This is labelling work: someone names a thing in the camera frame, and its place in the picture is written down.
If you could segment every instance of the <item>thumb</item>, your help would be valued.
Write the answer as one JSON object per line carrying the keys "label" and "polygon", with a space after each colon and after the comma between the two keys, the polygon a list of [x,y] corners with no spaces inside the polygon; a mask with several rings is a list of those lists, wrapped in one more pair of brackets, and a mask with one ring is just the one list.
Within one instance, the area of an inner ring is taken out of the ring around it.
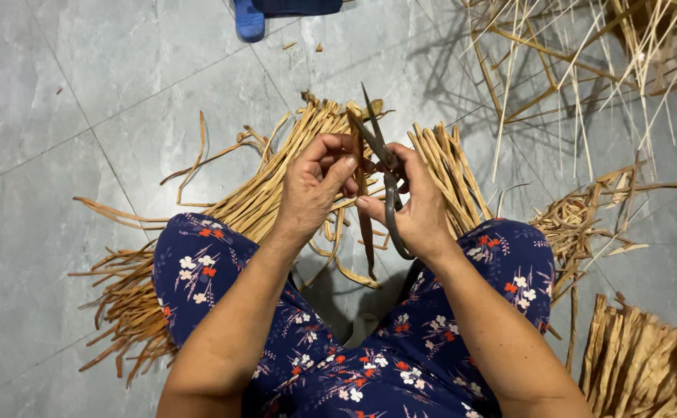
{"label": "thumb", "polygon": [[371,195],[361,195],[356,198],[354,205],[365,214],[368,214],[375,221],[385,224],[385,204],[377,197]]}
{"label": "thumb", "polygon": [[326,173],[323,182],[321,182],[323,191],[333,198],[344,183],[346,183],[346,180],[354,174],[357,164],[355,156],[348,156],[338,160],[328,169],[328,173]]}

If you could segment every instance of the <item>scissor handle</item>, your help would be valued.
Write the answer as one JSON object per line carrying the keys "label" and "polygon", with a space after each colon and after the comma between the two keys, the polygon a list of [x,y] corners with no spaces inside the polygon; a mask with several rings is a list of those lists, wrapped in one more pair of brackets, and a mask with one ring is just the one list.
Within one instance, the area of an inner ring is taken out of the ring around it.
{"label": "scissor handle", "polygon": [[403,239],[398,232],[398,224],[395,223],[395,213],[403,208],[403,203],[400,202],[398,196],[398,181],[395,176],[389,171],[385,171],[385,222],[388,224],[388,233],[390,239],[393,240],[395,249],[400,254],[400,257],[406,260],[413,260],[416,257],[410,255],[405,249]]}

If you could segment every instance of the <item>fingernail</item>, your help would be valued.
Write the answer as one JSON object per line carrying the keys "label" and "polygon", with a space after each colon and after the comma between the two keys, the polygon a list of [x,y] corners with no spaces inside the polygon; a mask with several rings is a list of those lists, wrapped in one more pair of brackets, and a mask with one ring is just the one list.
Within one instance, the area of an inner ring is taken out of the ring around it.
{"label": "fingernail", "polygon": [[344,158],[344,163],[346,166],[354,170],[356,168],[356,157],[355,156],[348,156]]}
{"label": "fingernail", "polygon": [[360,196],[356,198],[354,201],[354,205],[357,206],[360,209],[366,209],[367,208],[367,201],[363,199],[363,196]]}

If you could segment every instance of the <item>floral print fabric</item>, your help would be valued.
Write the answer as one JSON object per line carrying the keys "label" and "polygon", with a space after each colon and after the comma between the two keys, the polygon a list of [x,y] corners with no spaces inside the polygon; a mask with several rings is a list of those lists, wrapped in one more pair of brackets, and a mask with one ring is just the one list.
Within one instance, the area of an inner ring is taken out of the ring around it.
{"label": "floral print fabric", "polygon": [[[492,287],[540,332],[555,273],[535,228],[492,219],[458,240]],[[180,214],[159,238],[154,285],[179,346],[237,279],[258,246],[214,218]],[[421,262],[405,300],[362,347],[344,349],[287,283],[263,355],[243,395],[244,416],[500,416],[465,348],[434,273]]]}

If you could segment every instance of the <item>scissors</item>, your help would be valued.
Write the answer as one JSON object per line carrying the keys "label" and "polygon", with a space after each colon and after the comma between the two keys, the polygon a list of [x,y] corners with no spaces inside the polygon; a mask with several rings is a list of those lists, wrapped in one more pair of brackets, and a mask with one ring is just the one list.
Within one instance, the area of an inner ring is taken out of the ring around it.
{"label": "scissors", "polygon": [[370,115],[372,129],[375,132],[374,135],[364,127],[364,121],[361,118],[357,118],[351,111],[348,114],[354,120],[364,139],[370,144],[372,151],[380,159],[382,165],[385,166],[385,222],[388,224],[390,238],[393,240],[393,245],[395,245],[395,249],[400,254],[400,257],[406,260],[413,260],[415,257],[410,255],[405,249],[403,239],[398,233],[398,225],[395,223],[395,213],[403,208],[403,204],[398,196],[399,176],[396,175],[396,170],[399,168],[398,157],[385,146],[380,125],[377,123],[377,117],[374,110],[372,110],[372,103],[370,103],[370,98],[367,96],[367,90],[364,89],[363,82],[362,92],[364,92],[364,101],[367,102],[367,112]]}

